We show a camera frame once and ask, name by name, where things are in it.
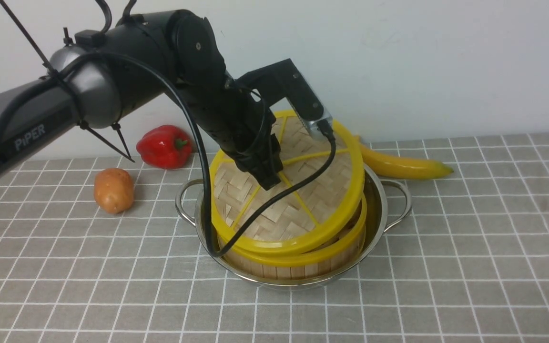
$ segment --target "stainless steel pot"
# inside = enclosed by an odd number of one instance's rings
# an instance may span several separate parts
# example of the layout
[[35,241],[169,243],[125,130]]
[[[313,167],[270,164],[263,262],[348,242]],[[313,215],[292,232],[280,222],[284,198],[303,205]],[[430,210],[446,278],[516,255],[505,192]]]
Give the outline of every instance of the stainless steel pot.
[[[357,265],[364,258],[366,258],[366,256],[368,256],[368,254],[372,252],[376,244],[380,241],[383,234],[387,232],[390,228],[393,228],[395,225],[399,224],[399,222],[401,222],[401,220],[403,220],[403,218],[405,218],[406,215],[410,213],[410,209],[412,209],[410,191],[404,184],[393,180],[380,180],[378,176],[374,173],[374,171],[368,168],[368,166],[364,166],[364,169],[366,170],[364,194],[366,194],[366,200],[368,203],[368,217],[366,217],[366,243],[364,243],[362,254],[355,260],[347,263],[346,265],[338,268],[335,271],[331,271],[325,275],[317,276],[315,278],[307,278],[302,280],[270,280],[266,278],[260,278],[258,276],[253,276],[244,271],[241,271],[237,269],[234,265],[228,263],[223,258],[213,259],[215,259],[215,261],[218,262],[222,267],[228,269],[230,272],[234,273],[238,277],[249,282],[254,282],[259,285],[273,289],[298,291],[301,289],[310,289],[312,287],[322,286],[323,284],[337,280],[345,272],[349,271],[349,269],[352,269],[353,267],[355,267],[355,265]],[[196,208],[194,210],[194,217],[185,212],[185,210],[181,206],[181,198],[185,191],[187,191],[187,189],[192,185],[198,185],[202,183],[203,180],[197,179],[191,180],[182,185],[181,191],[175,197],[175,208],[177,209],[179,215],[186,222],[196,227],[198,238],[200,239],[204,247],[207,237],[205,237],[204,234],[204,223],[202,222],[203,217],[201,215],[203,211],[203,192],[200,191],[198,193],[198,197],[196,199]],[[402,215],[400,215],[397,219],[389,224],[387,224],[387,197],[385,195],[383,185],[399,189],[406,198],[406,208],[404,209]],[[211,230],[213,230],[212,237],[216,237],[215,228],[211,226]],[[216,238],[213,242],[213,245],[215,247],[218,247],[218,242]]]

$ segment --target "potato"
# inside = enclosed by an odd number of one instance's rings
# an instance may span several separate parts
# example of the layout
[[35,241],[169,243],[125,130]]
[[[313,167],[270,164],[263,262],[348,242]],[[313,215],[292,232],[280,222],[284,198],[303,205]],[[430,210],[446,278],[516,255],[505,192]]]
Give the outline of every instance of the potato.
[[131,208],[135,190],[130,174],[119,168],[107,168],[94,178],[94,200],[110,214],[118,214]]

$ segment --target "red bell pepper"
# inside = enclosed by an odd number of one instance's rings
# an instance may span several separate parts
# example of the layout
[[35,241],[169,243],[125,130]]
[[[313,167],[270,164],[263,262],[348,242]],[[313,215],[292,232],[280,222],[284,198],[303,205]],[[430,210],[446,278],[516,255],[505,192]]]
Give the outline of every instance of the red bell pepper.
[[176,169],[183,167],[192,154],[190,137],[173,125],[162,125],[146,133],[137,143],[143,162],[152,167]]

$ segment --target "bamboo steamer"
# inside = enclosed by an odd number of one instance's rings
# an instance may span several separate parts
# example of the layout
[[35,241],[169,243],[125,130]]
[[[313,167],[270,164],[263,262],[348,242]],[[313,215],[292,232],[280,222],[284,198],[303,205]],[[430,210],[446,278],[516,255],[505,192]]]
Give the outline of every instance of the bamboo steamer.
[[[314,173],[329,155],[329,143],[312,139],[294,111],[275,115],[273,132],[284,165],[279,185],[265,191],[222,151],[213,159],[212,222],[220,245],[264,202]],[[353,135],[337,121],[333,129],[337,152],[331,166],[266,209],[226,255],[229,262],[256,276],[293,280],[327,273],[360,253],[366,221],[364,165]]]

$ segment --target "robotic arm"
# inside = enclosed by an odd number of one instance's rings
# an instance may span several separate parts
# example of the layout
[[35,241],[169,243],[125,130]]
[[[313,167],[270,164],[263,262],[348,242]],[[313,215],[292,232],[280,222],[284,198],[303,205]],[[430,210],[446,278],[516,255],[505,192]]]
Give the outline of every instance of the robotic arm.
[[[287,98],[316,139],[323,138],[318,124],[332,121],[290,59],[233,78],[209,21],[191,11],[127,15],[107,32],[84,30],[75,35],[75,43],[70,37],[64,42],[50,60],[57,70],[85,54],[113,52],[166,76],[181,92],[194,121],[265,189],[280,182],[277,173],[283,169],[280,146],[271,132],[275,116],[270,106]],[[0,113],[24,89],[46,79],[1,93]],[[0,175],[73,126],[107,128],[165,91],[144,70],[106,56],[85,63],[65,81],[67,87],[44,91],[17,110],[0,146]],[[253,100],[251,93],[256,92],[261,101]]]

